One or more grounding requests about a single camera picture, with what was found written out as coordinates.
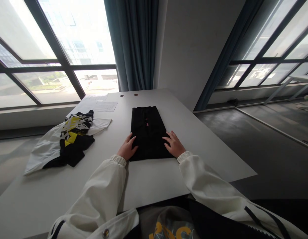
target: black pants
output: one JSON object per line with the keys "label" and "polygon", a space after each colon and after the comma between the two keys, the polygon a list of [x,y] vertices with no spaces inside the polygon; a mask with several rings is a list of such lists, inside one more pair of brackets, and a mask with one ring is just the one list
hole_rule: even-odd
{"label": "black pants", "polygon": [[156,106],[133,108],[131,132],[136,136],[133,147],[139,148],[130,161],[173,158],[164,145],[167,141],[162,139],[168,135]]}

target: hand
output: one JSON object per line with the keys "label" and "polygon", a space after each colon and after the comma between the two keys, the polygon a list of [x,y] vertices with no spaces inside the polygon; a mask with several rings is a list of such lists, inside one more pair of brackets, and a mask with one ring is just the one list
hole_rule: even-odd
{"label": "hand", "polygon": [[169,135],[168,137],[163,137],[169,144],[164,143],[166,149],[169,153],[171,153],[174,157],[178,158],[182,153],[186,152],[186,149],[181,144],[180,140],[177,138],[175,133],[171,131],[170,133],[166,131],[166,133]]}
{"label": "hand", "polygon": [[125,139],[123,145],[120,147],[120,149],[117,152],[117,155],[121,156],[122,158],[124,158],[126,161],[129,160],[136,152],[136,150],[138,149],[138,146],[135,146],[132,149],[132,144],[136,138],[136,136],[134,136],[133,138],[131,138],[133,133],[130,133],[127,138]]}

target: large window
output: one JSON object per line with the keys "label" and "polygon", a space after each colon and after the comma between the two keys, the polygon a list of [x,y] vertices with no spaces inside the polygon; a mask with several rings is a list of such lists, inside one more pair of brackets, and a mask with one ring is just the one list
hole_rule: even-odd
{"label": "large window", "polygon": [[0,110],[118,92],[102,0],[0,0]]}
{"label": "large window", "polygon": [[276,86],[307,74],[308,0],[264,0],[216,90]]}

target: gray floor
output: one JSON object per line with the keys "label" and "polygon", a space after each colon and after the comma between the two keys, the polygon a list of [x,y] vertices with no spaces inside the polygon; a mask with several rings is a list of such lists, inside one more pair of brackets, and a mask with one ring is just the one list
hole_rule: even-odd
{"label": "gray floor", "polygon": [[308,112],[298,109],[298,105],[308,105],[308,102],[286,101],[240,109],[298,140],[308,141]]}
{"label": "gray floor", "polygon": [[0,140],[0,196],[16,176],[23,173],[40,137]]}
{"label": "gray floor", "polygon": [[258,173],[232,183],[249,199],[308,199],[308,148],[235,109],[195,115]]}

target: button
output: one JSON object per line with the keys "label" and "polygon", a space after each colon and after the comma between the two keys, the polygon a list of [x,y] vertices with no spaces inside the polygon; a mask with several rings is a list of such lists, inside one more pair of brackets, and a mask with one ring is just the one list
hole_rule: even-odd
{"label": "button", "polygon": [[104,239],[105,239],[105,238],[108,238],[109,234],[110,234],[110,231],[109,231],[108,229],[105,229],[105,230],[103,231],[103,238],[104,238]]}

